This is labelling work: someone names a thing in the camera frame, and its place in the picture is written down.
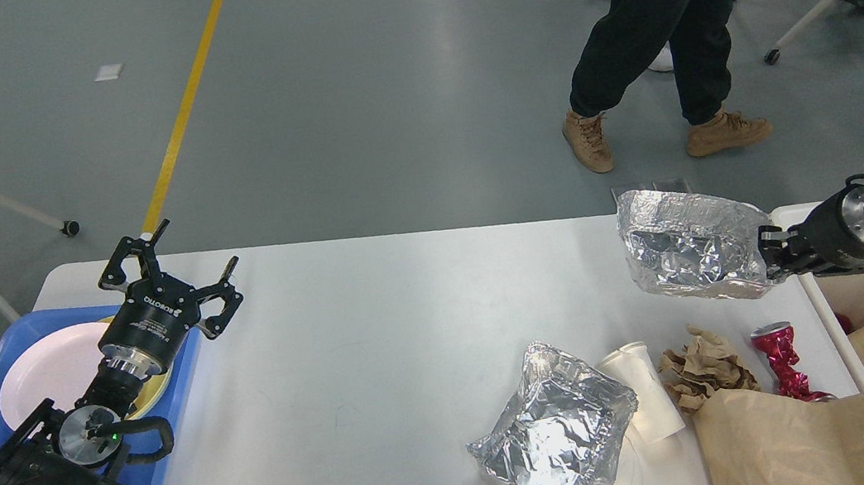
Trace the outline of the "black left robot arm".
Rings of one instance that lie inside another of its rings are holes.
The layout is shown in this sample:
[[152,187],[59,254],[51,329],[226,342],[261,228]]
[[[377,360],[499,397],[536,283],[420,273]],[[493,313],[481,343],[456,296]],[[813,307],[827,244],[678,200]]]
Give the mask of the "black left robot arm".
[[238,259],[218,281],[193,286],[161,270],[149,238],[124,237],[98,280],[124,301],[98,341],[97,373],[69,409],[46,398],[0,447],[0,485],[123,485],[127,466],[156,464],[175,447],[169,419],[131,413],[142,388],[170,369],[189,332],[214,340],[242,304],[231,282]]

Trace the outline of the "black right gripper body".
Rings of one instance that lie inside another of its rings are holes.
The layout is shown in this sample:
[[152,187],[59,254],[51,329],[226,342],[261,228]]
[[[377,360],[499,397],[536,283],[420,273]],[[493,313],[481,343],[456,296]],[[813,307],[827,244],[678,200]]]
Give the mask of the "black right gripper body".
[[814,275],[864,273],[864,185],[847,185],[818,204],[801,223],[807,272]]

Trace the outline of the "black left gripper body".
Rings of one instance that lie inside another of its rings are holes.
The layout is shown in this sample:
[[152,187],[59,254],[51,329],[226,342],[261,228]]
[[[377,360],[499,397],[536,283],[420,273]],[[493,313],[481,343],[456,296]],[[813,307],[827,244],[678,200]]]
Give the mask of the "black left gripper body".
[[194,290],[184,285],[126,293],[98,343],[101,365],[137,379],[170,372],[185,336],[195,325],[187,300]]

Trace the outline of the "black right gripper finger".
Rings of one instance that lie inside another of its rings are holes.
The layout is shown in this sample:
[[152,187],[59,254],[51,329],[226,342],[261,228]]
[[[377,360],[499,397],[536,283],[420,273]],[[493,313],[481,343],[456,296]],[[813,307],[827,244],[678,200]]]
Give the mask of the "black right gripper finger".
[[819,267],[818,253],[801,233],[799,224],[781,228],[764,225],[758,229],[758,250],[766,263],[769,281],[780,281],[788,276],[811,273]]

